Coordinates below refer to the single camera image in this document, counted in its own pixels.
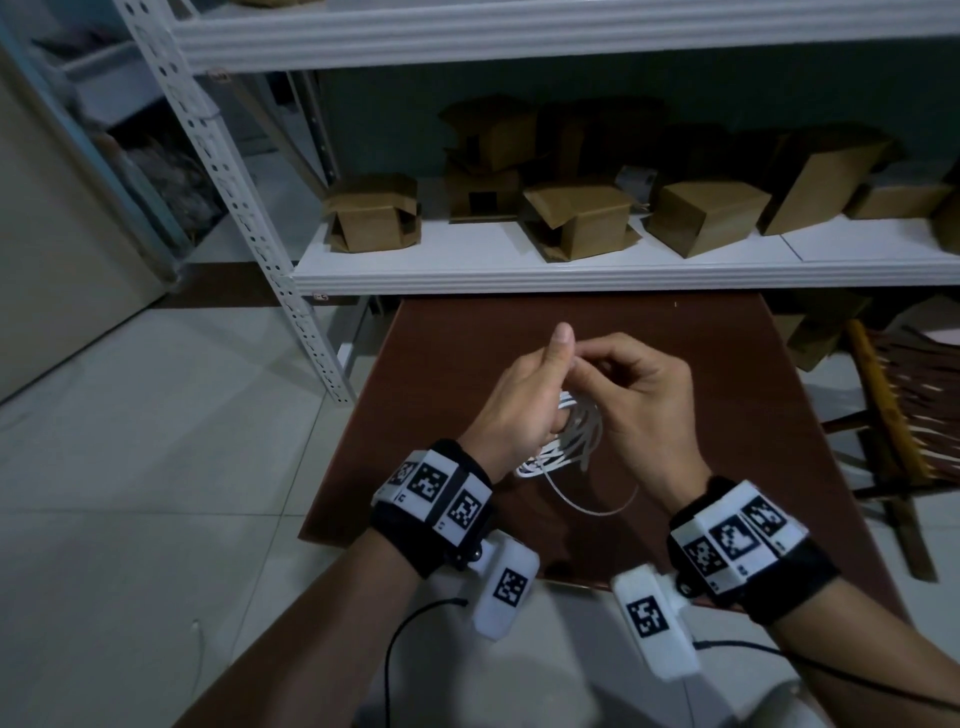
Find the person's left hand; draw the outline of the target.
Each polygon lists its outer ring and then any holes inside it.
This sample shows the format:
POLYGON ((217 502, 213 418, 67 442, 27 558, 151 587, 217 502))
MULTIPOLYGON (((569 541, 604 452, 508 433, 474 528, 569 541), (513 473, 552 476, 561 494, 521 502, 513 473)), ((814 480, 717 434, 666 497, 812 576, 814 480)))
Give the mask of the person's left hand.
POLYGON ((503 371, 478 415, 458 438, 463 451, 492 483, 537 455, 565 425, 559 403, 570 386, 574 364, 565 379, 549 379, 549 342, 503 371))

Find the person's right hand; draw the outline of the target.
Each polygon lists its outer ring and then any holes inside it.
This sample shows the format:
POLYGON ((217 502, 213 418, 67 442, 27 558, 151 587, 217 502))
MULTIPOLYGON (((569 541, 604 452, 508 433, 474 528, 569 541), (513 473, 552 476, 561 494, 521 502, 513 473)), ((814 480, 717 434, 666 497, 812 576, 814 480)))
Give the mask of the person's right hand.
POLYGON ((577 342, 574 362, 569 387, 594 401, 606 437, 649 496, 670 515, 702 497, 713 473, 699 446, 689 365, 622 332, 577 342), (580 391, 580 361, 622 393, 580 391))

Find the person's left forearm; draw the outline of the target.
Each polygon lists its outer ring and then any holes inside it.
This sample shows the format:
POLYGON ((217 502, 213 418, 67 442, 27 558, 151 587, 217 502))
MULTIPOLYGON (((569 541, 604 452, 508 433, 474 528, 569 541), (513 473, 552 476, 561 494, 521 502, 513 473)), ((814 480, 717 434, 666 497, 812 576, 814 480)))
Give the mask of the person's left forearm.
POLYGON ((349 728, 422 582, 367 529, 174 728, 349 728))

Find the person's right forearm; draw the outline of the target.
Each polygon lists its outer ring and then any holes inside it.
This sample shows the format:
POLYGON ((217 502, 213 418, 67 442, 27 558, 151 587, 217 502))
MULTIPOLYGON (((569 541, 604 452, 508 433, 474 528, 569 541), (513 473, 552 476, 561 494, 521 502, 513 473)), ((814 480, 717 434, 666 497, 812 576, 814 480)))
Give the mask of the person's right forearm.
MULTIPOLYGON (((776 645, 835 670, 960 707, 960 663, 838 577, 766 628, 776 645)), ((960 728, 942 710, 792 661, 836 728, 960 728)))

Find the white metal shelving unit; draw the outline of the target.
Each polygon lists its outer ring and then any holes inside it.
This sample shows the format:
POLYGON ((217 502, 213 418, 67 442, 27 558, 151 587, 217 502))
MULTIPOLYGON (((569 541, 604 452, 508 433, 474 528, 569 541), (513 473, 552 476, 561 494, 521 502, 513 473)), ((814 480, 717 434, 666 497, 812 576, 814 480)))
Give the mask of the white metal shelving unit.
POLYGON ((291 71, 699 48, 960 38, 960 0, 321 0, 285 9, 198 10, 192 0, 112 0, 291 322, 330 398, 354 401, 352 343, 330 344, 306 299, 960 284, 960 256, 920 221, 837 221, 757 235, 682 260, 659 243, 548 263, 516 223, 427 222, 395 252, 330 251, 318 228, 298 264, 221 110, 198 83, 291 71))

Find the row of brown cardboard boxes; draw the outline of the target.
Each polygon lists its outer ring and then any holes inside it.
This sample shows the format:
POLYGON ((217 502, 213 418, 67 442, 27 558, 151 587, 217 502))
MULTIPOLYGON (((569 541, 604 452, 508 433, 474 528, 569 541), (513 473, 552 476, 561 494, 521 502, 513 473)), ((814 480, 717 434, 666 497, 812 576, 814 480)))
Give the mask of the row of brown cardboard boxes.
POLYGON ((423 247, 426 221, 473 226, 467 243, 494 257, 494 234, 515 224, 545 264, 621 257, 644 240, 683 261, 745 240, 820 240, 812 262, 895 261, 884 240, 934 242, 960 278, 960 189, 939 180, 871 176, 892 140, 870 127, 762 129, 666 126, 659 100, 534 107, 508 96, 455 103, 440 118, 446 211, 425 213, 419 183, 355 176, 324 203, 331 254, 392 256, 423 247))

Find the black wristband with marker tags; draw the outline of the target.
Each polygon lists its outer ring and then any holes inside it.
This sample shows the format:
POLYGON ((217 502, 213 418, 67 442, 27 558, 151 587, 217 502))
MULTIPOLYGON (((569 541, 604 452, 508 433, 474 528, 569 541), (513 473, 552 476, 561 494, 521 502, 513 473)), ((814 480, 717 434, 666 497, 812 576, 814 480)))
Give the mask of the black wristband with marker tags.
POLYGON ((713 476, 669 520, 669 561, 680 593, 738 606, 771 626, 840 576, 808 528, 748 480, 713 476))
POLYGON ((422 579, 443 566, 463 571, 483 552, 495 507, 493 481, 451 439, 415 450, 375 492, 369 527, 422 579))

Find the flattened brown cardboard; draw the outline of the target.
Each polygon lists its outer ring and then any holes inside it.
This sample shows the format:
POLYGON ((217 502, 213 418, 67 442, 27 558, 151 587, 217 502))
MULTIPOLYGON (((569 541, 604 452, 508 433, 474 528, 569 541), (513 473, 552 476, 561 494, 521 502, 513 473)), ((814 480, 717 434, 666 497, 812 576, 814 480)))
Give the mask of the flattened brown cardboard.
POLYGON ((794 366, 804 372, 836 351, 847 321, 872 303, 871 297, 845 288, 775 290, 763 299, 794 366))

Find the wooden folding chair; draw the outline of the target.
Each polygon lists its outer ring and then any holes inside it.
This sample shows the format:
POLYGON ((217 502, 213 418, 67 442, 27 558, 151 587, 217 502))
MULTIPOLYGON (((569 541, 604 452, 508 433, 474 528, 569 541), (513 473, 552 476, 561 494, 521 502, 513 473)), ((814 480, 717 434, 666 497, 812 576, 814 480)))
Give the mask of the wooden folding chair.
POLYGON ((822 430, 858 433, 873 484, 855 499, 881 503, 910 576, 937 583, 916 502, 960 493, 960 344, 913 326, 874 331, 857 319, 845 322, 843 338, 865 406, 822 430))

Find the clear plastic bag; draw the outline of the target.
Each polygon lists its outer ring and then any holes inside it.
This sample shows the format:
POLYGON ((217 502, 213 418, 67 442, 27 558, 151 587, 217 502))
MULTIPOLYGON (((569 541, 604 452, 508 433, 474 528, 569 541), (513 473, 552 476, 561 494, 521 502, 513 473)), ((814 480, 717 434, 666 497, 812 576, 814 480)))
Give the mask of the clear plastic bag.
POLYGON ((177 258, 188 257, 225 215, 209 176, 190 155, 152 139, 125 149, 103 129, 88 136, 177 258))

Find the beige door panel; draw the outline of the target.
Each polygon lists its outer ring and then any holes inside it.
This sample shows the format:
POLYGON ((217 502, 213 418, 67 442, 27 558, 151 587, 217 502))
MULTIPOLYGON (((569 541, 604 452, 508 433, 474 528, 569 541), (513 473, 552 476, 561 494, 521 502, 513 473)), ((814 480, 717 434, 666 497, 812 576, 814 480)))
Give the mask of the beige door panel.
POLYGON ((0 403, 166 288, 25 72, 0 48, 0 403))

